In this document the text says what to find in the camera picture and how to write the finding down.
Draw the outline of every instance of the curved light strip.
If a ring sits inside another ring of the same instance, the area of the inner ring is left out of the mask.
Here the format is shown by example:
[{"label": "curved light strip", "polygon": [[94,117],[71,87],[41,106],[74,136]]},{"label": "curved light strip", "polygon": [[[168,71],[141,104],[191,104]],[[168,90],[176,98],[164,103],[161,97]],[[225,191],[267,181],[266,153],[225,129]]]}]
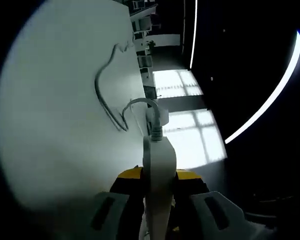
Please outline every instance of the curved light strip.
[{"label": "curved light strip", "polygon": [[300,55],[300,34],[296,32],[296,40],[294,45],[293,54],[290,60],[290,63],[279,82],[278,86],[274,89],[273,93],[269,96],[269,98],[264,102],[264,104],[260,107],[258,111],[245,123],[243,124],[237,131],[235,131],[231,136],[229,136],[224,142],[225,144],[230,143],[233,139],[238,137],[241,133],[243,133],[248,127],[250,127],[264,112],[270,107],[270,105],[276,100],[279,94],[282,92],[287,82],[289,81],[292,73],[295,70],[298,59]]},{"label": "curved light strip", "polygon": [[198,12],[198,0],[195,0],[194,31],[193,31],[193,43],[192,43],[192,53],[191,53],[191,60],[190,60],[190,69],[192,68],[192,62],[194,61],[194,53],[195,53],[195,43],[196,43],[196,34],[197,34],[197,12]]}]

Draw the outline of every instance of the led light strip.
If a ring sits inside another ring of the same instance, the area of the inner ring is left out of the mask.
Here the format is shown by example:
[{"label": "led light strip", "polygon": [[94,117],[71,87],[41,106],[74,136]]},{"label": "led light strip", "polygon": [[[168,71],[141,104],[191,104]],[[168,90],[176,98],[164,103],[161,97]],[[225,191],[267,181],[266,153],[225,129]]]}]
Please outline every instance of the led light strip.
[{"label": "led light strip", "polygon": [[300,34],[296,32],[296,40],[294,45],[293,54],[290,60],[290,63],[281,79],[279,84],[274,89],[273,93],[269,96],[269,98],[264,102],[264,104],[260,107],[258,111],[245,123],[243,124],[237,131],[235,131],[231,136],[229,136],[224,142],[225,144],[230,143],[233,139],[238,137],[241,133],[243,133],[248,127],[250,127],[264,112],[271,106],[271,104],[276,100],[279,94],[282,92],[287,82],[289,81],[292,73],[295,70],[298,59],[300,55]]},{"label": "led light strip", "polygon": [[197,33],[197,12],[198,12],[198,0],[195,0],[194,31],[193,31],[193,43],[192,43],[192,53],[191,53],[191,60],[190,60],[190,69],[192,68],[192,62],[194,61],[194,53],[195,53],[196,33]]}]

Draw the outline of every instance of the white wall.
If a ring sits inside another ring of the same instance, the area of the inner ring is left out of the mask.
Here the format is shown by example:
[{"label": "white wall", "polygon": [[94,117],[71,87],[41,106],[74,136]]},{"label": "white wall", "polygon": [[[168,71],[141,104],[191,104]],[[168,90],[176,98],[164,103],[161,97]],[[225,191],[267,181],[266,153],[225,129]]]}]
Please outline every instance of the white wall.
[{"label": "white wall", "polygon": [[[0,163],[30,209],[108,190],[142,164],[143,135],[131,111],[118,131],[100,105],[95,74],[116,43],[132,38],[128,8],[115,1],[47,1],[14,42],[0,77]],[[110,107],[144,97],[134,47],[101,76]],[[145,131],[146,105],[133,108]]]},{"label": "white wall", "polygon": [[180,34],[160,34],[145,37],[145,41],[154,41],[156,47],[180,46]]}]

